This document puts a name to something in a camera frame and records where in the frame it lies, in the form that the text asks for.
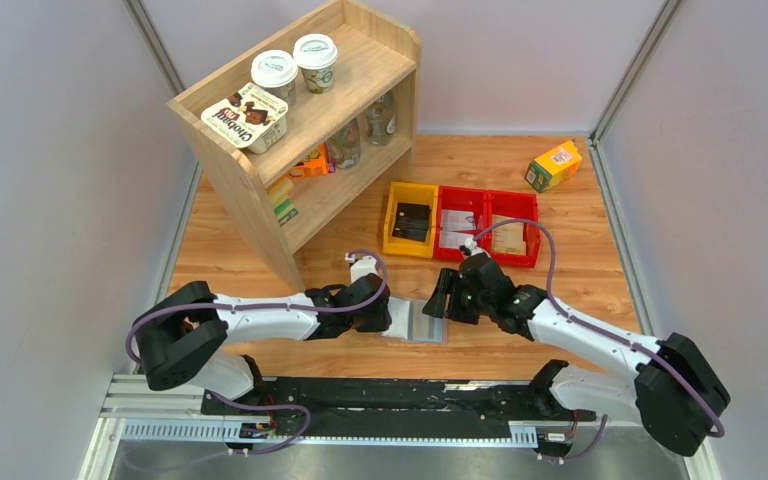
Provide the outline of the pink leather card holder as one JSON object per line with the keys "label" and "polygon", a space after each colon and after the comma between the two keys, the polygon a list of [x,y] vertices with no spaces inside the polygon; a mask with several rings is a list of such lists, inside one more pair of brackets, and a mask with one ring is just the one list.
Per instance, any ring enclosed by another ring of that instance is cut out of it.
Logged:
{"label": "pink leather card holder", "polygon": [[423,306],[422,300],[391,297],[388,301],[391,324],[380,335],[412,343],[442,344],[445,338],[443,320],[424,314]]}

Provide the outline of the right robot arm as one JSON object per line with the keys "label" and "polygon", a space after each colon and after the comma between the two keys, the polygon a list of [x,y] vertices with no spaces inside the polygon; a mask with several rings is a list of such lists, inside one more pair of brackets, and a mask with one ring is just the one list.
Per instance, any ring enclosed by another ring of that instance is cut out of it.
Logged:
{"label": "right robot arm", "polygon": [[547,289],[516,285],[486,253],[441,270],[422,309],[434,318],[475,324],[488,317],[502,331],[571,352],[600,367],[587,371],[550,361],[535,382],[566,410],[634,422],[662,447],[696,454],[721,437],[731,397],[696,343],[671,333],[637,334],[586,315]]}

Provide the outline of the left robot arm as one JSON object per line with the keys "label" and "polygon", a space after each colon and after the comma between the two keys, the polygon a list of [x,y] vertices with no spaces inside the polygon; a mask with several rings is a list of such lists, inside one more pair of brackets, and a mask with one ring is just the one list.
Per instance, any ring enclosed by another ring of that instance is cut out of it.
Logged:
{"label": "left robot arm", "polygon": [[193,281],[139,316],[125,348],[153,391],[193,385],[238,399],[254,389],[256,369],[224,345],[333,339],[351,329],[383,332],[391,324],[389,298],[386,280],[374,273],[284,298],[233,297]]}

